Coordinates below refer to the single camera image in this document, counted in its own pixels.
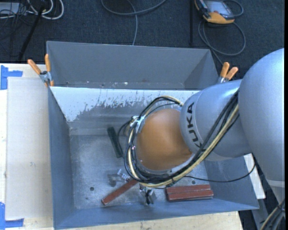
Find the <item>cable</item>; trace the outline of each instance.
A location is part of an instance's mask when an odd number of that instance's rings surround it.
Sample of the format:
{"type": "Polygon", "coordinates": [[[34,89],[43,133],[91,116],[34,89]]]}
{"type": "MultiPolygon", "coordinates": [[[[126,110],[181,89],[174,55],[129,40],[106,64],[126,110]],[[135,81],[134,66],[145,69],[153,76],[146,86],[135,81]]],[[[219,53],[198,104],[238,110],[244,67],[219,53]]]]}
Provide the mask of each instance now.
{"type": "Polygon", "coordinates": [[[280,212],[277,216],[277,218],[274,220],[271,230],[277,230],[282,219],[285,217],[285,213],[284,212],[280,212]]]}
{"type": "Polygon", "coordinates": [[[138,32],[138,17],[137,15],[138,14],[143,14],[143,13],[146,13],[146,12],[149,12],[149,11],[152,11],[154,9],[156,9],[157,7],[159,7],[160,5],[162,5],[164,2],[166,2],[166,0],[163,0],[162,2],[160,2],[159,4],[157,4],[156,6],[154,7],[151,7],[149,9],[145,9],[145,10],[141,10],[141,11],[136,11],[135,10],[135,7],[133,6],[133,4],[129,1],[129,0],[126,0],[132,7],[133,9],[133,12],[131,13],[121,13],[121,12],[115,12],[113,10],[110,10],[108,9],[105,4],[104,4],[104,0],[101,0],[101,4],[102,6],[109,12],[113,13],[113,14],[117,14],[117,15],[126,15],[126,16],[130,16],[130,15],[134,15],[135,16],[135,33],[134,33],[134,38],[133,38],[133,42],[132,42],[132,45],[134,45],[135,43],[135,40],[136,40],[136,36],[137,36],[137,32],[138,32]]]}
{"type": "MultiPolygon", "coordinates": [[[[275,222],[275,220],[278,218],[279,213],[282,213],[283,216],[285,213],[285,199],[275,207],[275,209],[270,213],[270,215],[267,217],[267,219],[264,221],[263,225],[261,226],[260,230],[265,230],[268,228],[269,226],[269,222],[271,221],[271,223],[273,224],[275,222]]],[[[280,223],[281,219],[277,219],[276,227],[278,226],[278,224],[280,223]]]]}
{"type": "Polygon", "coordinates": [[[239,14],[234,14],[235,17],[239,17],[239,16],[241,16],[244,13],[243,6],[239,2],[237,2],[236,0],[222,0],[222,1],[223,2],[225,2],[225,1],[235,2],[236,4],[238,4],[240,6],[241,12],[239,14]]]}
{"type": "Polygon", "coordinates": [[[152,109],[153,105],[160,101],[160,100],[171,100],[173,102],[175,102],[176,104],[179,105],[183,105],[181,102],[177,102],[177,99],[171,97],[171,96],[162,96],[159,98],[154,99],[142,112],[141,115],[134,117],[134,119],[132,120],[132,124],[129,130],[129,135],[128,135],[128,140],[126,143],[126,152],[125,152],[125,168],[127,173],[135,180],[139,181],[139,183],[142,186],[146,186],[146,187],[160,187],[160,186],[167,186],[170,184],[174,184],[175,182],[179,181],[181,178],[183,178],[184,176],[186,176],[187,174],[189,174],[200,162],[202,162],[209,154],[210,152],[214,149],[214,147],[217,145],[217,143],[221,140],[221,138],[226,134],[226,132],[228,131],[229,127],[232,126],[233,120],[236,120],[236,116],[239,114],[238,110],[238,103],[236,103],[235,108],[233,109],[233,111],[231,112],[230,116],[228,117],[226,123],[224,124],[224,126],[221,128],[221,130],[217,133],[217,135],[215,136],[215,138],[213,139],[213,141],[210,143],[210,145],[205,149],[204,146],[202,146],[201,150],[198,153],[198,156],[195,156],[195,158],[191,161],[191,163],[187,166],[185,166],[183,169],[181,169],[180,171],[178,171],[176,174],[172,175],[172,176],[167,176],[166,178],[155,178],[154,180],[148,180],[148,181],[143,181],[140,179],[141,174],[140,173],[136,173],[135,172],[135,168],[134,168],[134,162],[132,160],[132,150],[135,149],[135,146],[133,145],[133,139],[135,137],[135,132],[134,129],[137,126],[137,121],[139,119],[141,119],[142,115],[147,115],[147,113],[150,112],[150,110],[152,109]]]}
{"type": "Polygon", "coordinates": [[[165,2],[166,2],[166,0],[163,0],[162,2],[160,2],[159,4],[157,4],[157,5],[154,6],[154,7],[151,7],[151,8],[149,8],[149,9],[145,9],[145,10],[141,10],[141,11],[137,11],[137,12],[135,11],[135,12],[131,12],[131,13],[120,13],[120,12],[115,12],[115,11],[113,11],[113,10],[108,9],[108,8],[104,5],[103,0],[101,0],[101,4],[102,4],[102,6],[103,6],[106,10],[108,10],[108,11],[111,12],[111,13],[118,14],[118,15],[135,15],[135,14],[140,14],[140,13],[149,12],[149,11],[152,11],[152,10],[156,9],[157,7],[159,7],[160,5],[162,5],[162,4],[165,3],[165,2]]]}
{"type": "Polygon", "coordinates": [[[241,32],[242,34],[242,37],[243,37],[243,46],[242,46],[242,49],[240,51],[238,51],[237,53],[226,53],[226,52],[222,52],[222,51],[219,51],[217,50],[216,48],[212,47],[210,45],[210,43],[208,42],[208,39],[207,39],[207,36],[206,36],[206,33],[205,33],[205,30],[204,30],[204,26],[203,26],[203,34],[201,33],[201,25],[203,23],[203,20],[200,21],[199,25],[198,25],[198,34],[200,36],[200,38],[203,40],[203,42],[211,49],[211,51],[214,53],[215,57],[217,58],[217,60],[223,64],[223,62],[220,60],[220,58],[217,56],[216,52],[222,54],[222,55],[225,55],[225,56],[236,56],[236,55],[239,55],[242,53],[242,51],[245,49],[245,46],[246,46],[246,38],[245,38],[245,34],[244,32],[242,31],[242,29],[235,23],[233,22],[233,24],[239,29],[239,31],[241,32]]]}
{"type": "Polygon", "coordinates": [[[246,175],[244,175],[244,176],[242,176],[242,177],[239,177],[239,178],[237,178],[237,179],[229,180],[229,181],[215,181],[215,180],[197,178],[197,177],[190,176],[190,175],[186,175],[185,177],[187,177],[187,178],[193,178],[193,179],[201,180],[201,181],[206,181],[206,182],[220,182],[220,183],[235,182],[235,181],[241,180],[241,179],[249,176],[249,175],[253,172],[253,170],[255,169],[255,167],[256,167],[256,166],[255,166],[255,163],[254,163],[252,169],[251,169],[246,175]]]}
{"type": "MultiPolygon", "coordinates": [[[[28,12],[28,13],[33,13],[33,14],[37,15],[37,14],[38,14],[38,11],[33,7],[31,1],[30,1],[30,0],[27,0],[27,2],[29,3],[29,7],[33,10],[33,12],[32,12],[32,11],[27,11],[27,12],[28,12]]],[[[48,16],[45,16],[45,14],[50,13],[50,12],[52,11],[52,9],[53,9],[53,0],[50,0],[51,7],[50,7],[50,9],[49,9],[48,11],[45,11],[45,12],[42,13],[42,17],[43,17],[44,19],[47,19],[47,20],[57,20],[57,19],[61,18],[61,17],[63,16],[63,14],[64,14],[64,4],[63,4],[63,1],[62,1],[62,0],[59,0],[59,2],[60,2],[60,5],[61,5],[61,13],[60,13],[58,16],[56,16],[56,17],[48,17],[48,16]]]]}
{"type": "MultiPolygon", "coordinates": [[[[222,0],[222,1],[223,1],[223,2],[225,2],[225,1],[233,1],[233,2],[237,3],[237,4],[240,6],[241,12],[240,12],[239,14],[234,14],[235,17],[239,17],[239,16],[241,16],[241,15],[244,13],[244,8],[243,8],[242,5],[241,5],[240,3],[238,3],[237,1],[235,1],[235,0],[222,0]]],[[[232,54],[226,53],[226,52],[222,52],[222,51],[220,51],[220,50],[217,50],[216,48],[214,48],[214,47],[212,47],[212,46],[210,45],[210,43],[209,43],[209,41],[208,41],[208,39],[207,39],[205,30],[204,30],[206,24],[204,24],[204,26],[202,26],[203,35],[202,35],[202,33],[201,33],[201,25],[202,25],[202,22],[203,22],[203,20],[201,20],[200,23],[199,23],[199,25],[198,25],[198,34],[199,34],[200,38],[202,39],[202,41],[211,49],[211,51],[213,52],[213,54],[215,55],[215,57],[217,58],[217,60],[221,63],[221,65],[223,65],[223,62],[220,60],[220,58],[218,57],[218,55],[216,54],[216,52],[218,52],[219,54],[225,55],[225,56],[236,56],[236,55],[241,54],[242,51],[245,49],[245,46],[246,46],[245,34],[244,34],[244,32],[242,31],[242,29],[241,29],[235,22],[233,22],[233,24],[239,29],[239,31],[241,32],[241,35],[242,35],[242,37],[243,37],[243,46],[242,46],[242,48],[241,48],[240,51],[238,51],[237,53],[232,53],[232,54]]]]}

